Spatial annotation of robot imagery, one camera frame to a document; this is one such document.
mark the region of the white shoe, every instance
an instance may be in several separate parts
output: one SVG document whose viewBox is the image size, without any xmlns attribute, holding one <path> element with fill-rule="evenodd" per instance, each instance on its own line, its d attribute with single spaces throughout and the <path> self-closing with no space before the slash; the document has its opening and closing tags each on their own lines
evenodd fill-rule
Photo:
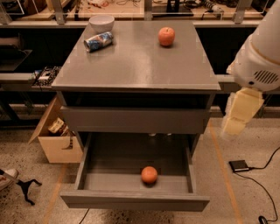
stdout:
<svg viewBox="0 0 280 224">
<path fill-rule="evenodd" d="M 8 171 L 4 171 L 5 173 L 8 173 L 13 178 L 16 178 L 18 176 L 18 171 L 16 169 L 10 169 Z M 5 187 L 10 185 L 13 181 L 9 178 L 6 178 L 5 176 L 0 175 L 0 191 L 2 191 Z"/>
</svg>

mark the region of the bowl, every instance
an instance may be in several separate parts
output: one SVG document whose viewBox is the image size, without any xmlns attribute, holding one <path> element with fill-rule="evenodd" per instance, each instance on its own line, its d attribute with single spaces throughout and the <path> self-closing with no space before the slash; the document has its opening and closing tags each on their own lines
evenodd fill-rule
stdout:
<svg viewBox="0 0 280 224">
<path fill-rule="evenodd" d="M 114 22 L 115 18 L 110 15 L 98 15 L 89 19 L 89 23 L 96 33 L 110 32 Z"/>
</svg>

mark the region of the can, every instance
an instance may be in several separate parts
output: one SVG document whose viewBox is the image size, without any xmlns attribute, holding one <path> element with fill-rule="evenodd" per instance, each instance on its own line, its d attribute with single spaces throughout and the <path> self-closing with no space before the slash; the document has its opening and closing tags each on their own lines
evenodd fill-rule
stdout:
<svg viewBox="0 0 280 224">
<path fill-rule="evenodd" d="M 93 52 L 113 43 L 113 34 L 110 31 L 98 34 L 84 40 L 88 52 Z"/>
</svg>

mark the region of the gray cabinet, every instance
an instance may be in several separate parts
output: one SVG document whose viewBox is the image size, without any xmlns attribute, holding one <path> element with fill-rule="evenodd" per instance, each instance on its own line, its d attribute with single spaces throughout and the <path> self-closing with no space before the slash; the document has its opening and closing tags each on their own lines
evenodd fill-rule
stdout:
<svg viewBox="0 0 280 224">
<path fill-rule="evenodd" d="M 158 43 L 164 26 L 172 47 Z M 52 88 L 84 155 L 75 187 L 62 192 L 69 207 L 202 211 L 192 155 L 220 90 L 193 24 L 115 22 L 114 44 L 88 53 L 87 27 Z M 142 182 L 147 166 L 154 185 Z"/>
</svg>

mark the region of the concrete floor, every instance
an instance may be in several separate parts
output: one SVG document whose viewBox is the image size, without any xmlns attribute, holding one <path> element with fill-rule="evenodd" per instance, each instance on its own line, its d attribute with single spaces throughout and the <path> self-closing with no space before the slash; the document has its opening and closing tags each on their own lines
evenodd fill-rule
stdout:
<svg viewBox="0 0 280 224">
<path fill-rule="evenodd" d="M 1 223 L 78 224 L 87 209 L 69 209 L 60 192 L 74 188 L 78 164 L 49 164 L 39 141 L 27 144 L 34 129 L 0 130 L 0 167 L 16 168 L 18 178 L 37 179 L 25 202 L 18 185 L 0 192 Z M 251 180 L 234 175 L 229 160 L 245 159 L 249 166 L 264 166 L 280 146 L 280 119 L 253 119 L 234 141 L 220 137 L 221 118 L 211 118 L 200 137 L 193 156 L 198 195 L 210 196 L 201 213 L 169 211 L 123 211 L 90 209 L 82 223 L 94 224 L 257 224 L 258 216 L 274 219 L 275 214 L 266 192 Z M 280 213 L 280 151 L 262 171 L 244 172 L 258 180 L 270 192 Z"/>
</svg>

